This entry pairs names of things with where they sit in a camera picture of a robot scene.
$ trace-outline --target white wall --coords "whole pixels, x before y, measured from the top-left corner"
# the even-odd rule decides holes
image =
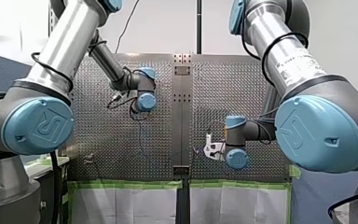
[[[310,52],[330,74],[358,89],[358,0],[305,0],[310,10]]]
[[[116,49],[135,0],[109,17],[101,36]],[[122,38],[120,53],[189,53],[196,48],[195,0],[141,0]]]
[[[0,0],[0,56],[32,64],[48,39],[48,0]]]

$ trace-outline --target black cable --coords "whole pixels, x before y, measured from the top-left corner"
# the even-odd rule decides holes
[[[132,120],[135,120],[135,121],[146,120],[146,119],[148,118],[150,112],[146,112],[146,113],[147,113],[146,116],[144,116],[143,118],[140,118],[140,119],[137,119],[136,117],[133,116],[133,115],[135,115],[135,114],[138,114],[136,111],[134,111],[134,110],[132,109],[133,104],[135,104],[135,102],[136,102],[137,99],[138,99],[138,98],[134,98],[133,101],[131,102],[131,105],[130,105],[130,118],[131,118]]]
[[[51,67],[50,65],[46,64],[46,63],[42,63],[39,61],[38,57],[39,56],[39,52],[34,52],[31,54],[32,59],[38,63],[40,66],[42,66],[43,68],[50,70],[52,72],[54,72],[55,74],[59,75],[60,77],[63,77],[69,84],[69,92],[72,91],[72,89],[74,88],[74,82],[71,80],[71,78],[69,78],[68,76],[66,76],[64,73],[57,71],[55,68]]]
[[[51,224],[56,224],[58,221],[60,202],[61,202],[60,167],[58,166],[58,161],[55,151],[50,152],[50,157],[51,157],[51,165],[53,168],[53,176],[54,176],[54,203],[53,203],[53,214],[51,218]]]
[[[338,203],[335,203],[335,204],[331,205],[327,210],[328,216],[333,218],[334,209],[340,207],[341,205],[343,205],[345,203],[351,203],[351,202],[356,201],[356,200],[358,200],[358,194],[356,194],[354,196],[351,196],[350,198],[344,199],[344,200],[342,200],[342,201],[340,201]]]
[[[252,58],[254,58],[254,59],[256,59],[256,60],[258,60],[258,61],[260,61],[260,57],[258,57],[258,56],[256,56],[256,55],[254,55],[249,49],[248,49],[248,47],[247,47],[247,45],[246,45],[246,41],[245,41],[245,16],[246,16],[246,10],[244,9],[243,10],[243,25],[242,25],[242,31],[241,31],[241,42],[242,42],[242,46],[243,46],[243,48],[245,49],[245,51],[246,51],[246,53],[248,53],[249,54],[249,56],[251,56]]]
[[[115,53],[118,52],[118,48],[120,47],[121,38],[124,36],[124,34],[125,34],[126,31],[127,31],[127,28],[128,28],[128,26],[129,26],[131,17],[132,17],[132,15],[133,15],[133,12],[135,11],[136,7],[138,6],[138,3],[139,3],[139,0],[137,0],[137,1],[135,2],[135,5],[134,5],[133,8],[132,8],[132,12],[131,12],[129,18],[127,19],[126,25],[124,26],[123,33],[121,33],[120,37],[118,38],[118,42],[117,42],[117,47],[116,47]]]
[[[93,51],[98,45],[106,44],[106,43],[107,43],[106,40],[101,40],[101,41],[99,41],[99,42],[97,42],[97,43],[95,43],[95,44],[90,44],[90,45],[89,45],[89,56],[91,56],[92,51]]]
[[[252,122],[252,123],[254,123],[254,124],[256,124],[258,126],[258,128],[259,128],[258,137],[260,137],[260,134],[261,134],[260,129],[262,129],[268,135],[268,141],[267,142],[260,141],[260,143],[262,143],[264,145],[270,145],[272,143],[272,136],[269,133],[269,131],[267,130],[267,128],[262,124],[262,122],[264,122],[264,121],[259,120],[259,119],[250,119],[248,121],[250,121],[250,122]]]
[[[309,40],[306,35],[303,35],[299,32],[290,32],[290,33],[278,36],[276,39],[274,39],[274,41],[272,41],[272,43],[270,45],[268,45],[268,47],[266,48],[266,51],[264,51],[264,55],[261,60],[261,70],[263,72],[263,76],[266,79],[266,81],[273,87],[275,87],[275,85],[271,81],[271,79],[269,79],[269,76],[267,75],[266,60],[267,60],[267,57],[269,56],[269,52],[272,50],[272,48],[290,35],[296,35],[297,37],[301,36],[303,38],[305,48],[307,48],[308,44],[309,44]]]
[[[126,104],[126,103],[128,103],[128,102],[130,102],[130,101],[132,101],[132,100],[136,100],[136,97],[130,98],[129,100],[126,100],[125,102],[123,102],[123,103],[121,103],[121,104],[118,104],[118,105],[115,105],[115,106],[113,106],[113,107],[110,107],[110,106],[111,106],[115,101],[111,101],[111,102],[109,102],[109,104],[107,105],[106,108],[108,108],[108,109],[117,109],[117,108],[121,107],[122,105],[124,105],[124,104]]]
[[[144,72],[144,71],[142,71],[140,69],[135,69],[132,72],[142,73],[145,77],[147,77],[153,83],[154,90],[156,89],[156,80],[153,79],[152,77],[150,77],[146,72]]]

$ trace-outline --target perforated metal panel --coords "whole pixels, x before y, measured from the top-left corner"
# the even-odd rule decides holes
[[[248,142],[250,166],[234,171],[221,161],[203,156],[205,134],[212,123],[213,140],[224,138],[224,121],[228,115],[246,115],[257,119],[263,105],[266,81],[259,62],[242,56],[195,55],[193,65],[192,133],[190,145],[199,150],[191,154],[191,177],[228,178],[257,181],[287,181],[288,160],[277,144],[269,146]]]
[[[130,69],[150,66],[156,70],[158,108],[140,121],[140,138],[139,123],[129,116],[130,104],[106,108],[113,91],[103,70],[86,58],[72,94],[76,128],[67,148],[72,158],[69,178],[172,179],[173,56],[118,54],[117,58]]]
[[[288,160],[278,146],[249,142],[251,164],[233,171],[223,162],[207,159],[191,148],[202,149],[211,121],[227,115],[257,118],[266,82],[259,62],[241,56],[191,56],[190,75],[174,73],[173,55],[118,55],[133,69],[151,66],[157,71],[158,109],[139,124],[130,119],[129,105],[106,108],[113,91],[92,59],[85,59],[76,76],[72,95],[76,116],[74,137],[68,147],[70,179],[172,179],[174,164],[189,164],[191,178],[287,181]],[[224,137],[224,125],[213,122],[214,141]]]

